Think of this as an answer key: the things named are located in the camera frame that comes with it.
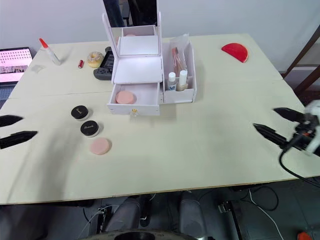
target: laptop screen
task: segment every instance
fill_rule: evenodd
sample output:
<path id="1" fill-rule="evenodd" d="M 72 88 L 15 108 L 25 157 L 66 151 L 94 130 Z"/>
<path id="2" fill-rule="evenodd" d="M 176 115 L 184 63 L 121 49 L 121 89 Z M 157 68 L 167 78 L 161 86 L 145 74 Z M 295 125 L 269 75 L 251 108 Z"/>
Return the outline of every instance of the laptop screen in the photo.
<path id="1" fill-rule="evenodd" d="M 0 49 L 0 85 L 18 82 L 31 61 L 28 47 Z"/>

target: mirror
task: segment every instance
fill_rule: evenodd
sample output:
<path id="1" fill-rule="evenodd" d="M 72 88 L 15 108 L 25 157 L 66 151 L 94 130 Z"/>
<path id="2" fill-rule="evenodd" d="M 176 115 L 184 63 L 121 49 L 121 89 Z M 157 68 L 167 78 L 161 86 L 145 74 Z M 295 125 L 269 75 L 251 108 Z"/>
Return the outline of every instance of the mirror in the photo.
<path id="1" fill-rule="evenodd" d="M 119 56 L 158 56 L 157 0 L 103 0 Z"/>

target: white lid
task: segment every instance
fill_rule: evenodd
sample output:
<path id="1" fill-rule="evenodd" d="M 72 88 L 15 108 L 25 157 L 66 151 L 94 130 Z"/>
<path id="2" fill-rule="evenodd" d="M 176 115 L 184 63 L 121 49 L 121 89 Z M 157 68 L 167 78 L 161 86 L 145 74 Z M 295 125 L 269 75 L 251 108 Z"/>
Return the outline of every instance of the white lid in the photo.
<path id="1" fill-rule="evenodd" d="M 176 81 L 176 73 L 175 72 L 169 72 L 169 82 L 175 82 Z"/>
<path id="2" fill-rule="evenodd" d="M 187 74 L 188 74 L 188 71 L 186 70 L 180 71 L 179 85 L 185 85 L 187 83 Z"/>

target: laptop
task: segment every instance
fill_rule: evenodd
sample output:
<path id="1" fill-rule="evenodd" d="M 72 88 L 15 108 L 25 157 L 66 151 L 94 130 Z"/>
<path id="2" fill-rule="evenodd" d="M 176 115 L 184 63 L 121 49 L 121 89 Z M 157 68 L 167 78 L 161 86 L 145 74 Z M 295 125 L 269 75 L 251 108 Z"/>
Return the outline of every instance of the laptop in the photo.
<path id="1" fill-rule="evenodd" d="M 32 61 L 29 47 L 0 49 L 0 108 Z"/>

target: red semicircle object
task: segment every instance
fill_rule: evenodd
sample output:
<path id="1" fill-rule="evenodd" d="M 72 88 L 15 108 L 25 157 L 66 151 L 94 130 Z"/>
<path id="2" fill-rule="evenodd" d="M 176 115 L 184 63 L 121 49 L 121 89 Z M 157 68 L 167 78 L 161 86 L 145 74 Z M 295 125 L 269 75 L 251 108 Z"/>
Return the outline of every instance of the red semicircle object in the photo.
<path id="1" fill-rule="evenodd" d="M 238 59 L 240 62 L 244 63 L 248 59 L 248 50 L 245 46 L 241 45 L 240 43 L 229 43 L 227 45 L 224 45 L 221 48 L 222 51 L 226 52 L 227 54 L 230 54 L 234 58 Z"/>

